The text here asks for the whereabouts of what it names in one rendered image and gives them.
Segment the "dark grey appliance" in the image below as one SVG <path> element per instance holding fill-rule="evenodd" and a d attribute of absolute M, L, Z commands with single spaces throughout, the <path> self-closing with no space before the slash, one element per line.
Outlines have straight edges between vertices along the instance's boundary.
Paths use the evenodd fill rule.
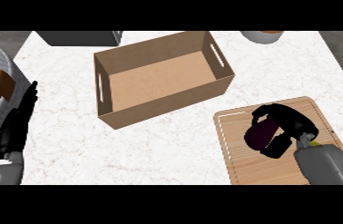
<path fill-rule="evenodd" d="M 50 46 L 118 46 L 122 31 L 36 31 Z"/>

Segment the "pale wooden cutting board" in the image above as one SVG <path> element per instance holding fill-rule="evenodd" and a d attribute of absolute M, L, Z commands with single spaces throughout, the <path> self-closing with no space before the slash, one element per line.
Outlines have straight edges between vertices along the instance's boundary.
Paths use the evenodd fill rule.
<path fill-rule="evenodd" d="M 319 144 L 334 144 L 343 150 L 343 142 L 314 101 L 303 96 L 280 100 L 277 103 L 292 107 L 313 121 L 319 129 L 314 141 Z M 263 156 L 243 141 L 243 134 L 251 126 L 251 112 L 260 106 L 261 104 L 255 104 L 217 112 L 212 117 L 230 183 L 235 185 L 307 185 L 307 179 L 292 157 L 295 141 L 277 160 Z"/>

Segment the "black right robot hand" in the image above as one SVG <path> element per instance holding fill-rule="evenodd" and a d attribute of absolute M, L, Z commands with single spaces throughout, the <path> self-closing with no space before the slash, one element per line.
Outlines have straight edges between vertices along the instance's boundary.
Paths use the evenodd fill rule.
<path fill-rule="evenodd" d="M 277 159 L 288 150 L 291 139 L 308 145 L 317 137 L 319 130 L 311 120 L 286 105 L 261 105 L 251 116 L 243 140 L 249 148 L 271 159 Z"/>

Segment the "grey round pot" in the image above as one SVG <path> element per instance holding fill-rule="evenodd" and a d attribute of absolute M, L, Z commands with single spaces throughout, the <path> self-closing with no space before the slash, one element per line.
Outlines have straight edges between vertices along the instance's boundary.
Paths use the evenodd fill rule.
<path fill-rule="evenodd" d="M 257 44 L 271 44 L 280 37 L 280 31 L 242 31 L 243 37 Z"/>

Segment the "dark purple eggplant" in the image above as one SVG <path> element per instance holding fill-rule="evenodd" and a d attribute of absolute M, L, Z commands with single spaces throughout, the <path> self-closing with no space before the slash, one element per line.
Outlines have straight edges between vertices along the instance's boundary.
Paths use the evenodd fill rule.
<path fill-rule="evenodd" d="M 279 120 L 266 116 L 266 119 L 255 122 L 246 129 L 243 141 L 255 151 L 280 153 L 292 144 L 291 138 L 298 139 L 303 134 L 310 134 L 313 140 L 319 130 L 307 119 Z"/>

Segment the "brown cardboard box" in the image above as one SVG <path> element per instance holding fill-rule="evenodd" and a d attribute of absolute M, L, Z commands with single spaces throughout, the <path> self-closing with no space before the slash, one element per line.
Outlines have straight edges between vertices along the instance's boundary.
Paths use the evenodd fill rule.
<path fill-rule="evenodd" d="M 97 118 L 119 128 L 224 94 L 235 78 L 206 31 L 93 54 Z"/>

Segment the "grey and brown curved object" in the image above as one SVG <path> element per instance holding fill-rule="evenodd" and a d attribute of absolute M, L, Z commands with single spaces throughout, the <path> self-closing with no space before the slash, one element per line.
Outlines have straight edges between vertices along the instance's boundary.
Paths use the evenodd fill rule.
<path fill-rule="evenodd" d="M 0 125 L 10 110 L 19 107 L 29 85 L 17 65 L 0 49 Z"/>

